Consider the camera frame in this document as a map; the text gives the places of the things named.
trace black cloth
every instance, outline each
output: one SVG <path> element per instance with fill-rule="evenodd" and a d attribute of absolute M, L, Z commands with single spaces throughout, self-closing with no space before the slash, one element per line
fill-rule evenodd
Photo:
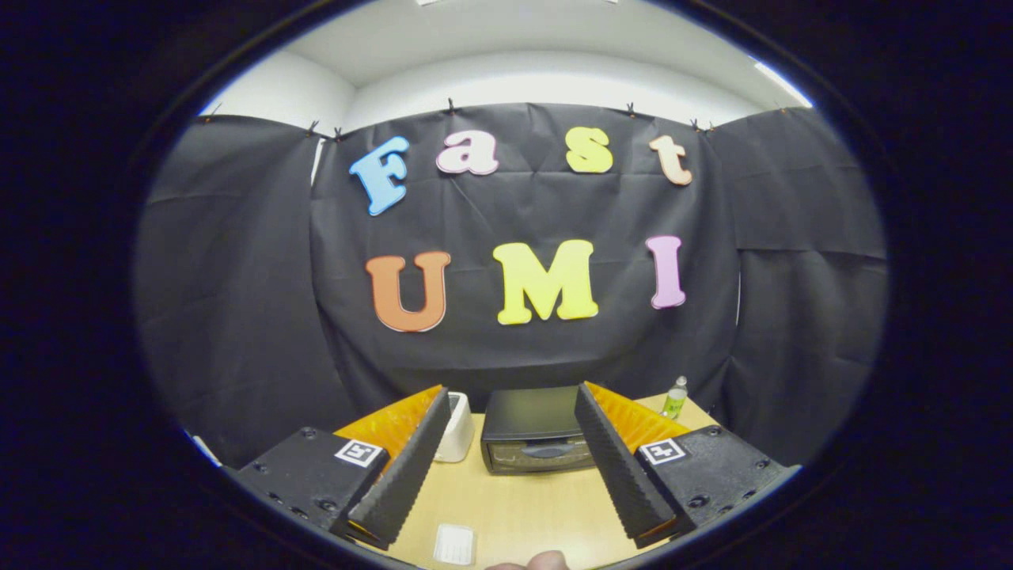
<path fill-rule="evenodd" d="M 809 109 L 721 125 L 742 258 L 742 308 L 723 379 L 727 424 L 785 465 L 847 418 L 886 315 L 885 239 L 847 145 Z"/>
<path fill-rule="evenodd" d="M 570 169 L 564 139 L 577 126 L 608 134 L 609 172 Z M 495 137 L 498 169 L 440 171 L 445 137 L 475 129 Z M 663 135 L 685 147 L 689 185 L 661 172 L 647 143 Z M 410 143 L 407 193 L 370 216 L 348 168 L 395 136 Z M 302 425 L 336 428 L 436 384 L 481 411 L 493 390 L 591 381 L 639 398 L 680 375 L 718 421 L 782 464 L 804 463 L 864 386 L 886 307 L 884 240 L 859 165 L 812 110 L 706 132 L 579 105 L 433 112 L 324 142 L 310 187 L 318 140 L 249 117 L 194 125 L 141 222 L 138 308 L 153 376 L 227 465 Z M 682 240 L 687 300 L 657 311 L 644 241 L 665 234 Z M 499 325 L 493 248 L 528 243 L 548 268 L 567 239 L 595 246 L 599 315 Z M 366 262 L 404 257 L 402 304 L 417 311 L 413 258 L 431 250 L 452 257 L 443 322 L 388 329 Z"/>
<path fill-rule="evenodd" d="M 614 164 L 577 173 L 567 164 L 573 127 L 604 130 Z M 498 169 L 447 174 L 436 164 L 447 135 L 480 130 L 496 139 Z M 689 185 L 661 172 L 648 142 L 671 135 L 685 147 Z M 409 149 L 405 197 L 376 217 L 353 162 L 395 136 Z M 629 397 L 668 391 L 679 375 L 693 397 L 718 403 L 719 371 L 735 328 L 738 259 L 728 199 L 706 137 L 686 125 L 562 104 L 499 104 L 434 112 L 367 127 L 325 146 L 313 187 L 313 278 L 324 328 L 357 403 L 378 408 L 436 384 L 464 392 L 482 411 L 493 390 L 591 381 Z M 687 302 L 655 311 L 654 261 L 644 240 L 672 234 Z M 559 244 L 591 241 L 598 316 L 561 321 L 537 315 L 502 326 L 499 244 L 529 244 L 548 268 Z M 381 324 L 366 261 L 399 255 L 403 307 L 423 304 L 417 253 L 444 250 L 447 314 L 432 331 L 405 334 Z"/>
<path fill-rule="evenodd" d="M 135 296 L 151 375 L 182 426 L 233 468 L 302 426 L 356 416 L 310 281 L 316 145 L 257 118 L 196 125 L 140 221 Z"/>

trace yellow letter m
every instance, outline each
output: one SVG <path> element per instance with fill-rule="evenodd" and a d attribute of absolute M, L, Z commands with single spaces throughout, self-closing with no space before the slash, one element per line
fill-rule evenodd
<path fill-rule="evenodd" d="M 535 256 L 527 243 L 503 243 L 492 256 L 503 265 L 503 310 L 497 319 L 501 325 L 524 325 L 531 312 L 524 305 L 527 294 L 542 321 L 552 316 L 552 308 L 562 294 L 559 319 L 588 319 L 598 315 L 598 305 L 591 298 L 589 261 L 595 246 L 583 239 L 568 239 L 559 244 L 549 270 Z"/>

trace white wall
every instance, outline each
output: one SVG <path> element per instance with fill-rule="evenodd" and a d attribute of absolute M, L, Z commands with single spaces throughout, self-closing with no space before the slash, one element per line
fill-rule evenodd
<path fill-rule="evenodd" d="M 259 116 L 333 135 L 356 88 L 329 69 L 289 52 L 277 52 L 233 81 L 205 107 L 216 114 Z"/>
<path fill-rule="evenodd" d="M 634 110 L 701 126 L 761 112 L 735 94 L 669 69 L 574 52 L 506 52 L 417 67 L 356 91 L 344 131 L 455 106 L 556 102 Z"/>

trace wooden table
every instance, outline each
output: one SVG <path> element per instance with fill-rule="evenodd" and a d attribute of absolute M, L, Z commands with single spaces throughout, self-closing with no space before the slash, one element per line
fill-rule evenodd
<path fill-rule="evenodd" d="M 665 397 L 663 394 L 637 402 L 660 411 Z M 462 570 L 484 569 L 500 562 L 523 565 L 540 552 L 559 550 L 571 570 L 585 570 L 667 544 L 661 541 L 638 550 L 626 538 L 597 469 L 490 475 L 479 449 L 485 415 L 472 416 L 475 436 L 468 456 L 457 464 L 433 464 L 401 534 L 382 554 L 422 568 Z M 717 422 L 687 400 L 679 423 L 692 430 Z M 468 526 L 475 532 L 472 566 L 441 563 L 433 558 L 437 528 L 442 523 Z"/>

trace green bottle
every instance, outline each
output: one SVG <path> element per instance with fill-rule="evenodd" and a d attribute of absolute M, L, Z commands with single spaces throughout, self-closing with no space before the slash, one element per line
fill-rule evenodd
<path fill-rule="evenodd" d="M 683 404 L 689 391 L 686 390 L 686 377 L 679 377 L 676 386 L 669 391 L 669 397 L 665 399 L 665 407 L 661 408 L 661 415 L 670 420 L 679 418 L 679 413 L 683 411 Z"/>

